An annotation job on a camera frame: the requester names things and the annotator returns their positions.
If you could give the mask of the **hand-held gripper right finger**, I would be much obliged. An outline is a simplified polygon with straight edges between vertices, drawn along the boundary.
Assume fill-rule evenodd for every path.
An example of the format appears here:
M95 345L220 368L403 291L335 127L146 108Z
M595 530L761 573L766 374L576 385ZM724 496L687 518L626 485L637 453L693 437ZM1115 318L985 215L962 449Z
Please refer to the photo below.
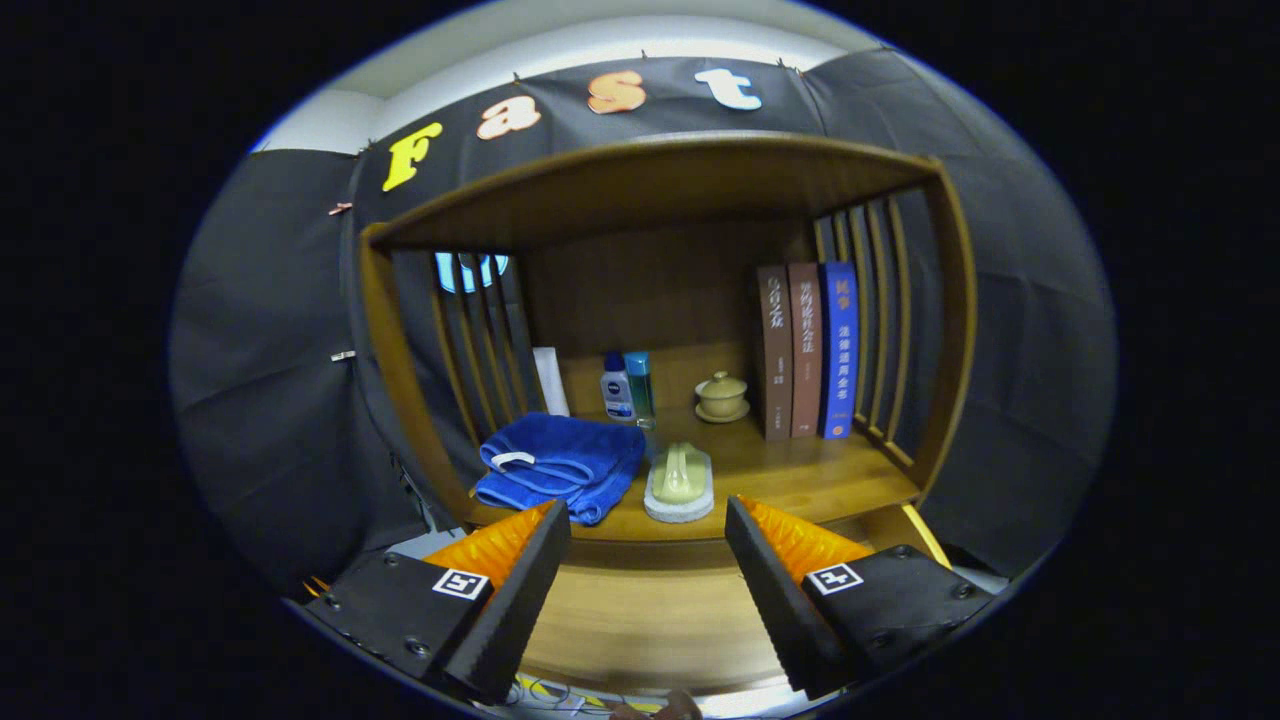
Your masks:
M727 502L724 537L788 684L809 700L914 664L993 601L910 503L855 525L863 539L742 495Z

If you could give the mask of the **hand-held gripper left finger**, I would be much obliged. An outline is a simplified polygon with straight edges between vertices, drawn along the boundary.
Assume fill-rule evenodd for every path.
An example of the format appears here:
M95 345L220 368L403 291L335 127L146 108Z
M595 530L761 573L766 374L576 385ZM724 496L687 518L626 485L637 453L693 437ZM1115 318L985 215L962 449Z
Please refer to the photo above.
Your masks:
M300 616L417 689L503 702L570 543L561 500L516 512L424 559L388 551L312 591Z

